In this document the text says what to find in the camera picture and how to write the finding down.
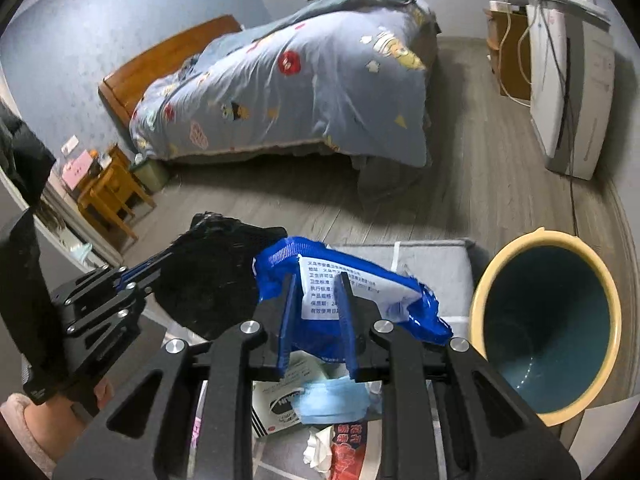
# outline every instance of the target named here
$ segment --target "wooden cabinet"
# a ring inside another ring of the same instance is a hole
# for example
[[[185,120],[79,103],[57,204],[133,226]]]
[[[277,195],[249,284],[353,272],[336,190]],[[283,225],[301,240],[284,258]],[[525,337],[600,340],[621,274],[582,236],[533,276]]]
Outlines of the wooden cabinet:
[[[494,72],[500,94],[506,95],[500,86],[500,75],[502,84],[512,97],[517,99],[530,99],[531,86],[523,78],[518,66],[518,40],[525,30],[527,30],[527,17],[524,14],[511,13],[511,28],[502,46],[502,60],[500,70],[498,70],[498,49],[500,42],[507,31],[507,13],[501,10],[484,10],[487,16],[487,38],[486,45],[489,50],[491,70]],[[522,69],[527,79],[531,80],[531,47],[529,44],[529,33],[522,40],[520,49],[522,59]]]

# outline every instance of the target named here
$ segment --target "wooden headboard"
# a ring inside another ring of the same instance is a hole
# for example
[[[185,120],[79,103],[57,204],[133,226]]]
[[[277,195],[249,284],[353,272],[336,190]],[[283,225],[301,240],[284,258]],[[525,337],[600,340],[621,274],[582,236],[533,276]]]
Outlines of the wooden headboard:
[[[185,59],[202,52],[215,38],[240,30],[229,14],[188,28],[109,74],[98,85],[98,94],[128,130],[133,110],[153,81],[178,70]]]

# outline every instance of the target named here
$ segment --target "blue duvet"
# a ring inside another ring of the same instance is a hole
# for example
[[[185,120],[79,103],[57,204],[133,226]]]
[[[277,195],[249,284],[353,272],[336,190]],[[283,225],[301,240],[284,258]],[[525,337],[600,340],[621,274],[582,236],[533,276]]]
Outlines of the blue duvet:
[[[164,160],[323,143],[423,166],[426,69],[406,46],[429,26],[420,0],[320,0],[217,38],[146,90],[132,138]]]

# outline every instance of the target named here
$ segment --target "blue face mask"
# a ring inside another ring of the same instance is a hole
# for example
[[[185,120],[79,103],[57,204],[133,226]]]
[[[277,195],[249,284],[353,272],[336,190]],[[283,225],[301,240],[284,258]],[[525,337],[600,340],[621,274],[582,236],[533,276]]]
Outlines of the blue face mask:
[[[292,404],[302,424],[338,424],[364,418],[370,399],[364,383],[345,376],[305,384]]]
[[[290,342],[324,361],[344,362],[346,357],[335,289],[341,272],[348,274],[354,296],[374,301],[383,319],[415,338],[444,345],[453,334],[438,318],[438,300],[429,287],[321,242],[283,238],[255,257],[254,269],[260,301],[279,296],[285,276],[296,276],[296,320]]]

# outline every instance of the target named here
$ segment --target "bucket rim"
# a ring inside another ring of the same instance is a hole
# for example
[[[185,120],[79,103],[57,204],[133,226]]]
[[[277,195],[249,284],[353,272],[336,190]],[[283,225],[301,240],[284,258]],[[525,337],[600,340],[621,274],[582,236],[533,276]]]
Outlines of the bucket rim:
[[[613,370],[613,365],[620,349],[622,311],[620,309],[618,290],[609,269],[593,249],[578,237],[561,231],[548,231],[543,227],[522,235],[504,246],[489,263],[474,293],[469,311],[469,342],[482,357],[487,359],[483,333],[484,308],[491,286],[494,284],[498,273],[516,256],[529,249],[542,246],[560,247],[580,256],[600,280],[609,307],[609,343],[600,365],[600,370],[598,370],[590,386],[580,397],[564,408],[554,412],[538,414],[547,426],[556,426],[578,415],[596,398]]]

